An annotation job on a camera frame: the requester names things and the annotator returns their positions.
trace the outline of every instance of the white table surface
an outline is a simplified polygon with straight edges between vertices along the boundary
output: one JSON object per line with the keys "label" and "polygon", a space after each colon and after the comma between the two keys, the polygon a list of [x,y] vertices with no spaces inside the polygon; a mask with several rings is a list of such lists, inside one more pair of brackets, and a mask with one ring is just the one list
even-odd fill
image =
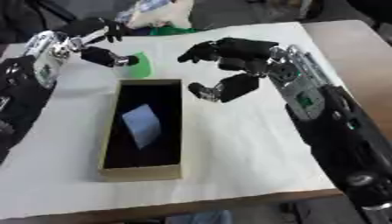
{"label": "white table surface", "polygon": [[[300,24],[256,24],[197,34],[126,38],[100,46],[118,54],[145,52],[154,79],[212,86],[228,72],[214,63],[178,64],[195,43],[224,37],[297,44],[312,52],[330,77],[340,79]],[[13,45],[4,57],[18,56]],[[0,167],[0,219],[44,214],[219,200],[333,188],[284,111],[269,80],[228,104],[183,93],[183,178],[105,183],[97,174],[103,126],[113,99],[111,70],[72,57],[52,99],[25,140]]]}

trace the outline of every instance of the green cloth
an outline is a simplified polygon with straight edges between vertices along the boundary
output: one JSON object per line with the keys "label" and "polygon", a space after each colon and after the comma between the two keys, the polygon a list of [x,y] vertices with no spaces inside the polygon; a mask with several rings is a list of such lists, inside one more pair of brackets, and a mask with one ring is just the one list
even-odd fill
{"label": "green cloth", "polygon": [[150,36],[168,36],[168,35],[178,35],[185,33],[194,33],[197,32],[195,29],[180,29],[175,28],[170,25],[162,26],[162,27],[154,27],[150,31]]}

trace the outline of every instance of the cardboard box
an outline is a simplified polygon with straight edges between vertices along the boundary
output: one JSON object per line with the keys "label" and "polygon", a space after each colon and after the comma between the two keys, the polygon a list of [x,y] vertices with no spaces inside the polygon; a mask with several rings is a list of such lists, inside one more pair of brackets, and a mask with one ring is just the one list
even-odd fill
{"label": "cardboard box", "polygon": [[[161,135],[141,150],[122,114],[150,106]],[[180,80],[120,80],[102,143],[99,172],[107,181],[181,178],[182,97]]]}

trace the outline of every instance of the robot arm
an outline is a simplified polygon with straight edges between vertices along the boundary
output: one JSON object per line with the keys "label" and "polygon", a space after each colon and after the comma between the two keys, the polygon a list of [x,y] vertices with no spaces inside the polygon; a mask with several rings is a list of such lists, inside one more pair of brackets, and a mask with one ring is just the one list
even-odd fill
{"label": "robot arm", "polygon": [[295,45],[282,49],[277,43],[224,38],[195,45],[178,58],[188,60],[219,61],[221,69],[244,72],[212,88],[189,85],[198,98],[212,102],[234,100],[257,89],[258,78],[269,77],[329,179],[357,207],[391,206],[389,142],[350,94],[328,80],[311,54]]}
{"label": "robot arm", "polygon": [[123,24],[87,18],[35,35],[21,57],[0,64],[0,164],[39,117],[56,86],[60,68],[71,54],[80,53],[84,60],[107,67],[138,63],[134,56],[121,57],[88,46],[104,39],[121,40],[125,31]]}

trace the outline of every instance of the white bag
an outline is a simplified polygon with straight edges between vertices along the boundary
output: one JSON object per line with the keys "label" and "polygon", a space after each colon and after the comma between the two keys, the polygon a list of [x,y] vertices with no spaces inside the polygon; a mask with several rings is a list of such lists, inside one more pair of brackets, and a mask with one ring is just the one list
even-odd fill
{"label": "white bag", "polygon": [[194,0],[140,0],[128,10],[120,12],[115,21],[131,29],[163,25],[189,29],[192,27],[189,15],[193,3]]}

